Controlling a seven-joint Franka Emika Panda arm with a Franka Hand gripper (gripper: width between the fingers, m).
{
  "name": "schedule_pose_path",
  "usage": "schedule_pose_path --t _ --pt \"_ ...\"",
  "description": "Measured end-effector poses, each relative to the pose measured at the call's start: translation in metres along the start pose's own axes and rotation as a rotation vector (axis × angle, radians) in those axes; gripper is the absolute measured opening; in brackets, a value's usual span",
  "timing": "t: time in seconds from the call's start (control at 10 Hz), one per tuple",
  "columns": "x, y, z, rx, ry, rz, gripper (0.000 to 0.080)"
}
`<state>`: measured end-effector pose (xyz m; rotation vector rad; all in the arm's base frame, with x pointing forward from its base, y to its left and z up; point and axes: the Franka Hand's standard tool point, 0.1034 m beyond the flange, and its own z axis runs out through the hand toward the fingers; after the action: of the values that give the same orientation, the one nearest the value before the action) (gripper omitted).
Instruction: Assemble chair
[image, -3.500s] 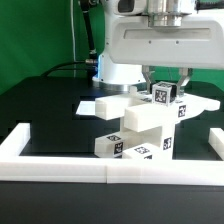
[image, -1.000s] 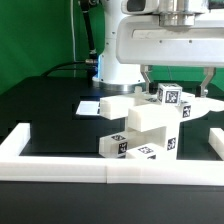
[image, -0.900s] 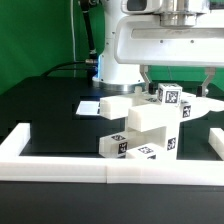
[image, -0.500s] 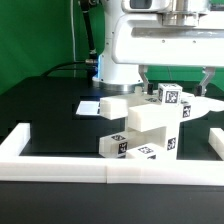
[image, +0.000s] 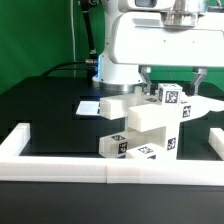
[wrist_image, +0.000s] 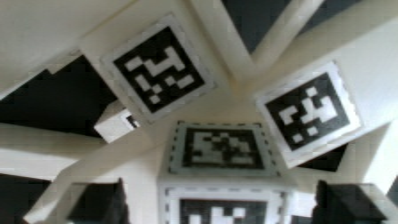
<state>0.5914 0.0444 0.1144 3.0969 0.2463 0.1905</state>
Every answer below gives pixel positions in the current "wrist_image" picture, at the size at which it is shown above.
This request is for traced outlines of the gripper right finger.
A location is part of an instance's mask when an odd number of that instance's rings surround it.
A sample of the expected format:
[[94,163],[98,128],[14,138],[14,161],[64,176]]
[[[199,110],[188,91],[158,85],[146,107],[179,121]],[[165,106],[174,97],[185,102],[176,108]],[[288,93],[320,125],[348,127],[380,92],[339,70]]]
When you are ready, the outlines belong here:
[[311,224],[398,224],[398,206],[369,183],[320,180],[314,201]]

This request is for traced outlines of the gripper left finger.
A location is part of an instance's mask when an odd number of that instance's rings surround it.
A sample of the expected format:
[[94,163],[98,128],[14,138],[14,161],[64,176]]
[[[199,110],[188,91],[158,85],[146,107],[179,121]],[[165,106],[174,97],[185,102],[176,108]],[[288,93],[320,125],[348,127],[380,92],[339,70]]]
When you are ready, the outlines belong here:
[[130,224],[122,179],[51,183],[23,217],[28,224]]

